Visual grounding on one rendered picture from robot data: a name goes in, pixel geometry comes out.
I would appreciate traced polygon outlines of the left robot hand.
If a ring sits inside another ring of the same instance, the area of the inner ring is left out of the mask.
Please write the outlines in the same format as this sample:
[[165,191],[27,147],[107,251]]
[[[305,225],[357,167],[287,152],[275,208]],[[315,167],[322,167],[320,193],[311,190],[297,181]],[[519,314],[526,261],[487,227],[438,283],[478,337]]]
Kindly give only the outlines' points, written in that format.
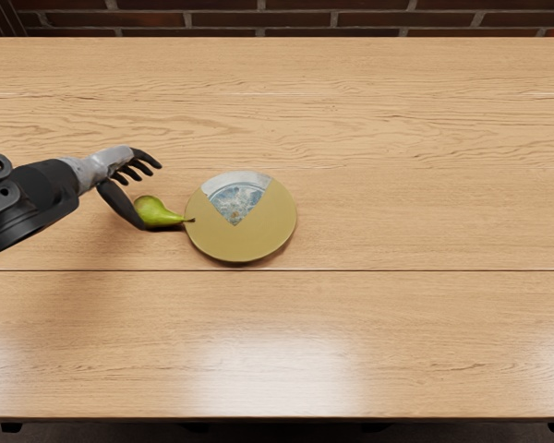
[[140,174],[153,176],[152,169],[163,167],[149,153],[118,145],[84,158],[63,157],[59,161],[67,164],[76,175],[80,196],[95,188],[118,216],[137,229],[146,230],[145,221],[120,185],[128,186],[129,179],[139,182],[142,180]]

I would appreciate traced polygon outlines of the olive plate with printed pattern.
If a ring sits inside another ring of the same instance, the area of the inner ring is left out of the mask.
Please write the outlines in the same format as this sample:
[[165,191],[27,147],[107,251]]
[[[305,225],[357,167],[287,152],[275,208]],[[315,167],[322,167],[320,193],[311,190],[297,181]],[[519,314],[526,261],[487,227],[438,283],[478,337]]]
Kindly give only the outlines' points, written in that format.
[[297,221],[288,189],[254,171],[212,177],[191,195],[185,216],[193,245],[209,257],[231,263],[272,255],[288,242]]

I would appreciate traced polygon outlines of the green pear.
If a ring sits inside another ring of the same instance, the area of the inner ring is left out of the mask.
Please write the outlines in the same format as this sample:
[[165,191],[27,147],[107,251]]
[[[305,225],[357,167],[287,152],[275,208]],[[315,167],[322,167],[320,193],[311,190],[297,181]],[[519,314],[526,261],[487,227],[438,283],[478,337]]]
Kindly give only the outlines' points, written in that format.
[[147,229],[170,228],[185,222],[194,222],[196,219],[188,219],[184,215],[173,212],[165,207],[163,202],[155,196],[141,196],[134,200],[134,209],[144,221]]

